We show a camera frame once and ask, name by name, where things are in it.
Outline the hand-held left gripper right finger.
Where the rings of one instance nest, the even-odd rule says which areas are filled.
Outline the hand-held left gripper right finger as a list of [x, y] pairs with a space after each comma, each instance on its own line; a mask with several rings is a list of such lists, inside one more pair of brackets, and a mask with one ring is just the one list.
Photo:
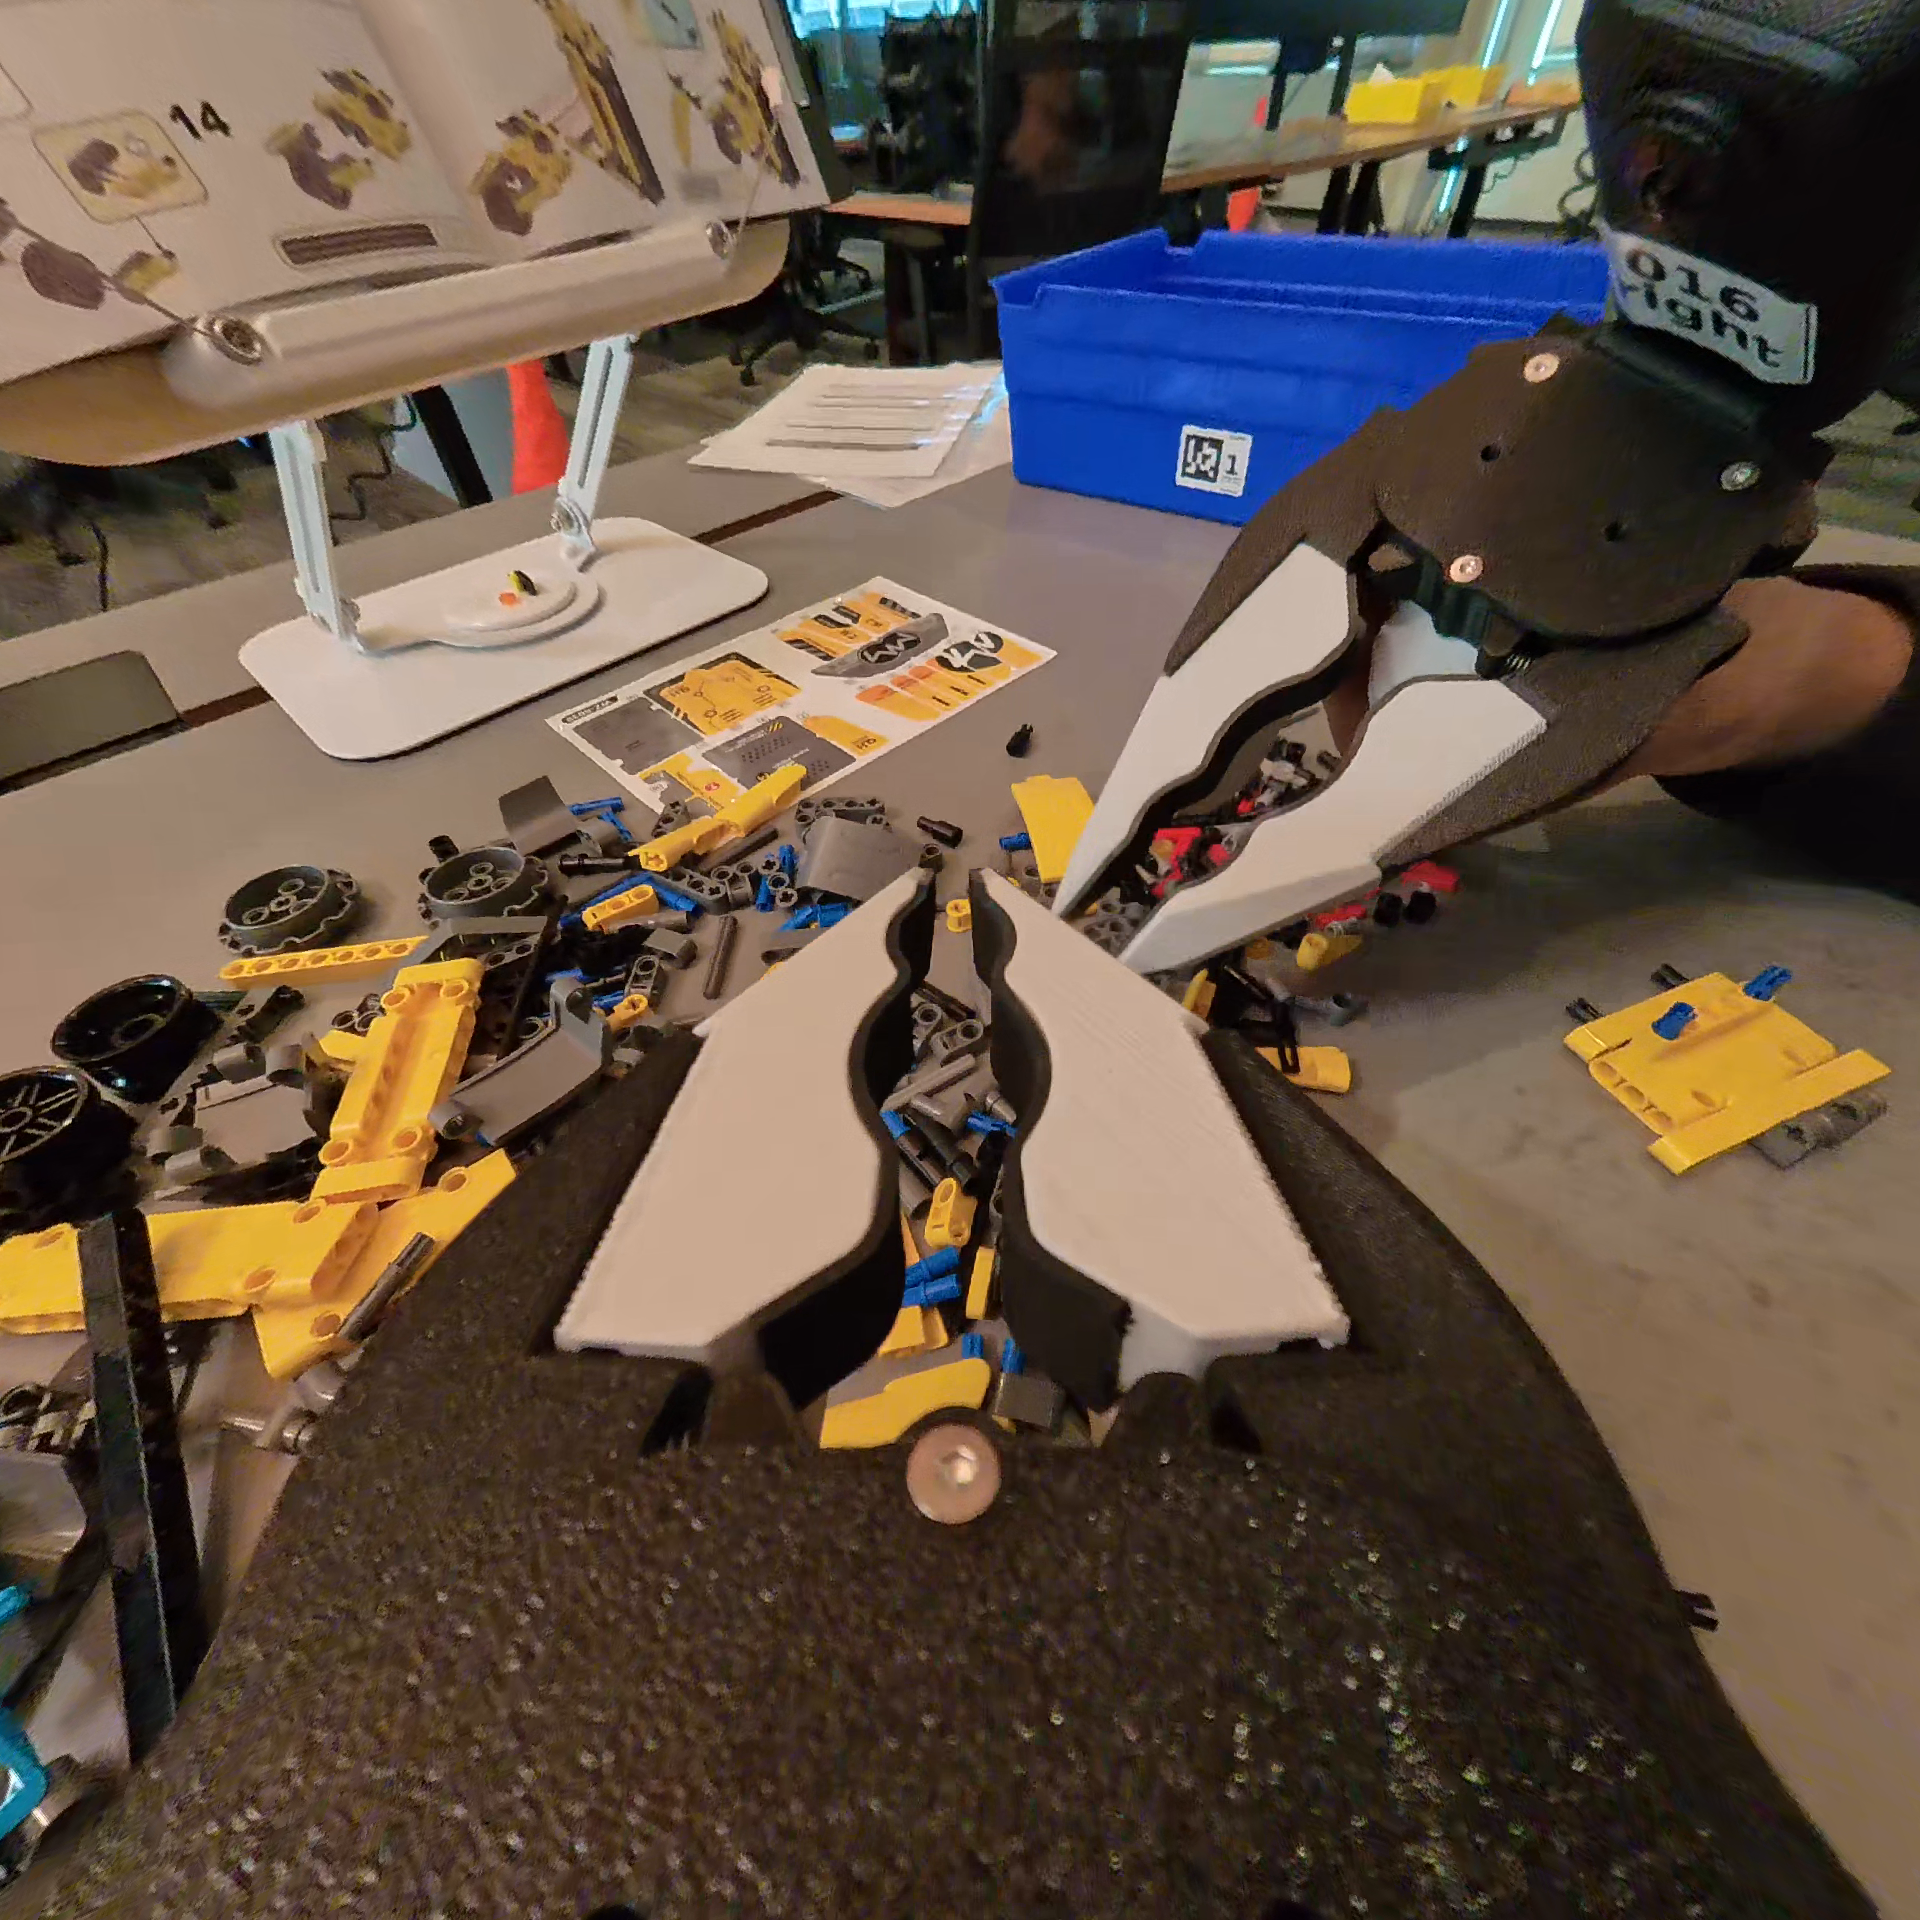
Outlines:
[[1017, 1116], [998, 1303], [1084, 1410], [1153, 1376], [1340, 1349], [1353, 1318], [1209, 1028], [1007, 874], [970, 874], [988, 1071]]

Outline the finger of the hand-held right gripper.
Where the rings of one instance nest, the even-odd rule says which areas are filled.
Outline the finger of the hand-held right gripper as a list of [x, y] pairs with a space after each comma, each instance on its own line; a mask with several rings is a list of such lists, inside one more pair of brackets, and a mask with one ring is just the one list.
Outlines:
[[1120, 953], [1128, 966], [1168, 973], [1353, 899], [1403, 862], [1403, 840], [1547, 727], [1521, 694], [1477, 675], [1468, 646], [1443, 638], [1427, 612], [1385, 620], [1369, 696], [1369, 721], [1337, 781], [1259, 822], [1216, 880], [1157, 909]]
[[1056, 892], [1090, 906], [1136, 859], [1140, 832], [1202, 793], [1264, 720], [1315, 704], [1356, 646], [1356, 579], [1306, 540], [1238, 540], [1189, 612]]

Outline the person's right hand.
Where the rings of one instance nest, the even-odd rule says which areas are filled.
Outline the person's right hand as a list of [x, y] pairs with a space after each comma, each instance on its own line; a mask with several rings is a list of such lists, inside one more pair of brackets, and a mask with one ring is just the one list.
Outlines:
[[1735, 585], [1721, 608], [1745, 624], [1745, 646], [1661, 714], [1621, 781], [1821, 754], [1874, 721], [1914, 660], [1905, 615], [1865, 596], [1766, 579]]

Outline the grey curved panel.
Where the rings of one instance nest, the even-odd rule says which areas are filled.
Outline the grey curved panel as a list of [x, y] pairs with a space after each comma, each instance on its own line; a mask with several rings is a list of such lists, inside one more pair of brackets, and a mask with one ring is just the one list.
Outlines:
[[884, 822], [819, 817], [804, 836], [795, 885], [829, 903], [868, 903], [921, 870], [921, 843]]

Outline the blue plastic bin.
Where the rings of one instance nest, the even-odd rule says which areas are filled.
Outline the blue plastic bin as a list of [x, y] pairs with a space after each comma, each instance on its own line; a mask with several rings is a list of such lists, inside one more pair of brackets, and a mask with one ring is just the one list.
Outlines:
[[1242, 527], [1473, 351], [1599, 320], [1607, 274], [1597, 244], [1225, 230], [998, 274], [1017, 479]]

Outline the pile of toy building parts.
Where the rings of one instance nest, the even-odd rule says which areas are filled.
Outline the pile of toy building parts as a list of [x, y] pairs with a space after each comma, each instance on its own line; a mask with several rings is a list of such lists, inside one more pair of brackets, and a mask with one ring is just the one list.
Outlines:
[[[1144, 880], [1066, 917], [1120, 950], [1268, 822], [1172, 822]], [[445, 1285], [406, 1310], [295, 1487], [253, 1597], [204, 1679], [191, 1519], [112, 1519], [113, 1576], [163, 1571], [127, 1617], [133, 1717], [158, 1740], [93, 1864], [31, 1877], [31, 1912], [371, 1913], [537, 1905], [613, 1854], [662, 1882], [857, 1875], [902, 1828], [962, 1852], [1013, 1824], [1043, 1858], [1153, 1877], [1144, 1858], [1328, 1858], [1435, 1787], [1402, 1681], [1361, 1679], [1381, 1637], [1372, 1543], [1276, 1470], [1238, 1465], [1177, 1410], [1123, 1443], [997, 1460], [957, 1533], [911, 1519], [902, 1438], [997, 1388], [997, 1349], [949, 1338], [915, 1391], [838, 1408], [822, 1455], [763, 1372], [555, 1349], [691, 1037], [656, 1038], [592, 1092], [527, 1174], [514, 1154], [427, 1181], [490, 960], [371, 948], [377, 1020], [323, 1032], [339, 1082], [314, 1192], [278, 1211], [163, 1211], [151, 1314], [256, 1310], [278, 1377], [356, 1342], [351, 1310], [406, 1246]]]

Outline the yellow storage bins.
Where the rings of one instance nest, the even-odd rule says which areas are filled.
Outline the yellow storage bins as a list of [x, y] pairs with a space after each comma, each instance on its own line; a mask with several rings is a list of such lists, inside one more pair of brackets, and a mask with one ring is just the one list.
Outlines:
[[1501, 104], [1506, 91], [1506, 67], [1448, 67], [1403, 75], [1375, 67], [1350, 85], [1342, 119], [1356, 127], [1403, 130], [1429, 123], [1448, 111]]

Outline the long wooden workbench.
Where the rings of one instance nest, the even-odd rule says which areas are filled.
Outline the long wooden workbench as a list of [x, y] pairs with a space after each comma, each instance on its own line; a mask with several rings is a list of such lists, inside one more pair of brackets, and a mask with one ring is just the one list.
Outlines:
[[1385, 166], [1402, 157], [1443, 161], [1443, 171], [1484, 171], [1506, 157], [1539, 153], [1559, 144], [1582, 98], [1524, 98], [1521, 104], [1448, 108], [1424, 123], [1372, 127], [1342, 119], [1294, 119], [1276, 130], [1216, 142], [1192, 153], [1172, 153], [1164, 166], [1164, 200], [1189, 200], [1216, 190], [1284, 183], [1340, 171]]

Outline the white paper sheets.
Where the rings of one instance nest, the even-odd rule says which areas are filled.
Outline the white paper sheets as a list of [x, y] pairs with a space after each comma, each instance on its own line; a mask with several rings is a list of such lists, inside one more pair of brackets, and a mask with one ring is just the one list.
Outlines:
[[1013, 463], [998, 363], [935, 368], [809, 365], [690, 463], [798, 478], [898, 509]]

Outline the pale rounded board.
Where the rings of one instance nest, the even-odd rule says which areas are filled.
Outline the pale rounded board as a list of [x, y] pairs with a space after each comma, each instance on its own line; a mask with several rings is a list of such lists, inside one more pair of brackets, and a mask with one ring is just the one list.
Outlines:
[[635, 345], [589, 351], [550, 534], [367, 599], [332, 567], [316, 429], [271, 429], [299, 616], [253, 638], [240, 664], [316, 750], [412, 754], [767, 596], [749, 563], [597, 514]]

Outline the black mesh office chair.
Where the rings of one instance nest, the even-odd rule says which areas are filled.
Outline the black mesh office chair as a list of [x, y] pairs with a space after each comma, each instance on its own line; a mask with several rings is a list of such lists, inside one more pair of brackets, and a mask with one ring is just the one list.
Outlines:
[[967, 262], [987, 277], [1153, 230], [1189, 3], [987, 3]]

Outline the orange traffic cone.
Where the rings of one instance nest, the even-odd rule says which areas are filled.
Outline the orange traffic cone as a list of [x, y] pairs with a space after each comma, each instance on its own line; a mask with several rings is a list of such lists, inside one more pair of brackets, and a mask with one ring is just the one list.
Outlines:
[[511, 363], [514, 495], [538, 495], [566, 479], [570, 425], [563, 416], [546, 360]]

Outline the dark flat tablet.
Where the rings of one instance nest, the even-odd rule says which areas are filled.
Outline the dark flat tablet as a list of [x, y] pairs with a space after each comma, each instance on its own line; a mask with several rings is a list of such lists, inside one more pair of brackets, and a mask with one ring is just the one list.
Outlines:
[[2, 793], [180, 733], [146, 657], [121, 651], [2, 685]]

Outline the wooden book stand tray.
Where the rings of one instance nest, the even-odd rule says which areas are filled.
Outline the wooden book stand tray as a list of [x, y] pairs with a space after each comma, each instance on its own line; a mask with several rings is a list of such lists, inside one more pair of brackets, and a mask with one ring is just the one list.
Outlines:
[[326, 289], [2, 385], [2, 453], [131, 466], [749, 304], [790, 218], [677, 221], [515, 265]]

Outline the yellow frame assembly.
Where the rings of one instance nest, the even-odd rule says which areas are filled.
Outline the yellow frame assembly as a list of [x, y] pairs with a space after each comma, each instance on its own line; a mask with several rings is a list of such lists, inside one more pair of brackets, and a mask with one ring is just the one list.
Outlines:
[[1624, 1010], [1571, 998], [1564, 1046], [1673, 1175], [1737, 1150], [1787, 1174], [1878, 1124], [1892, 1078], [1878, 1055], [1800, 1020], [1789, 984], [1778, 963], [1747, 978], [1660, 966], [1653, 993]]

